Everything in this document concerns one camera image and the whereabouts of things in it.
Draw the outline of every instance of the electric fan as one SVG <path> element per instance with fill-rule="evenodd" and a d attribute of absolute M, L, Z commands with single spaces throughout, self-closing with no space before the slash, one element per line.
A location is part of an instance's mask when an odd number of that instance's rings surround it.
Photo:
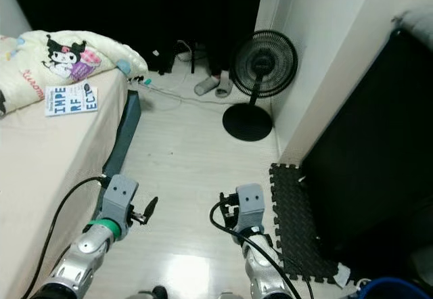
<path fill-rule="evenodd" d="M 265 138 L 272 119 L 256 106 L 257 98 L 274 96 L 293 80 L 298 56 L 289 38 L 274 30 L 260 30 L 243 40 L 233 52 L 230 77 L 238 89 L 250 95 L 250 103 L 228 108 L 223 115 L 225 130 L 244 141 Z"/>

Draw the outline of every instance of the bed sheet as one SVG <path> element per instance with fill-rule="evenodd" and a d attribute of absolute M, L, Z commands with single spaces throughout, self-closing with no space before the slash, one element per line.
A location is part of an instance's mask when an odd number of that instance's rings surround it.
<path fill-rule="evenodd" d="M 0 298 L 24 294 L 58 204 L 73 185 L 100 175 L 112 151 L 126 78 L 114 69 L 88 81 L 98 89 L 98 112 L 46 118 L 42 101 L 0 120 Z M 99 185 L 75 193 L 59 215 L 35 289 L 91 218 Z"/>

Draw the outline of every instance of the wooden floor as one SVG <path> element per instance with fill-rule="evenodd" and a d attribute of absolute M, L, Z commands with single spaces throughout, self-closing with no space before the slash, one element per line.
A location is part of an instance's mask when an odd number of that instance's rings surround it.
<path fill-rule="evenodd" d="M 193 86 L 206 75 L 204 67 L 190 74 L 189 64 L 182 62 L 176 62 L 172 74 L 150 74 L 155 87 L 184 97 L 195 97 Z M 260 183 L 267 206 L 265 229 L 275 235 L 268 173 L 278 160 L 274 132 L 262 141 L 238 141 L 221 124 L 228 105 L 180 102 L 134 88 L 139 90 L 143 113 L 123 174 L 139 182 L 133 200 L 136 210 L 144 210 L 154 196 L 159 202 L 146 227 L 133 226 L 128 237 L 107 253 L 86 299 L 122 299 L 158 284 L 167 288 L 170 299 L 217 299 L 221 292 L 250 298 L 241 249 L 210 224 L 208 212 L 220 192 Z M 196 98 L 221 101 L 214 91 Z M 247 99 L 234 87 L 222 101 Z M 269 100 L 260 105 L 269 109 Z M 309 298 L 303 282 L 295 286 Z M 348 293 L 318 283 L 313 289 L 316 299 Z"/>

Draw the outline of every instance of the foam floor mat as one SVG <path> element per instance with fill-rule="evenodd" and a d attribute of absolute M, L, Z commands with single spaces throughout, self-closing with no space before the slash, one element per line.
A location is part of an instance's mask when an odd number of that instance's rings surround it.
<path fill-rule="evenodd" d="M 272 164 L 271 176 L 273 210 L 277 217 L 275 230 L 284 256 L 296 261 L 310 280 L 323 283 L 335 283 L 333 276 L 337 274 L 338 264 L 320 255 L 319 242 L 311 212 L 309 197 L 302 184 L 298 182 L 302 173 L 294 165 Z M 284 271 L 290 279 L 297 280 L 301 274 L 298 267 L 285 257 Z"/>

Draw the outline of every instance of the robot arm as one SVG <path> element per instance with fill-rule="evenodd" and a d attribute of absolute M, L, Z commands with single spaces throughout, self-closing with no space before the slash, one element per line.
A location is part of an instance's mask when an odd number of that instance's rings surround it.
<path fill-rule="evenodd" d="M 220 206 L 225 226 L 256 243 L 278 262 L 271 238 L 264 234 L 262 220 L 265 202 L 260 185 L 239 186 L 236 193 L 229 195 L 228 198 L 221 194 L 220 200 L 228 201 L 228 204 Z M 272 264 L 242 238 L 233 236 L 233 240 L 242 247 L 242 254 L 246 259 L 245 270 L 250 278 L 252 299 L 292 299 L 288 286 Z"/>
<path fill-rule="evenodd" d="M 154 198 L 143 214 L 133 212 L 137 182 L 114 175 L 102 201 L 97 220 L 91 221 L 84 233 L 74 240 L 63 259 L 55 266 L 32 299 L 82 299 L 93 275 L 100 268 L 111 245 L 126 237 L 132 220 L 145 225 L 158 198 Z"/>

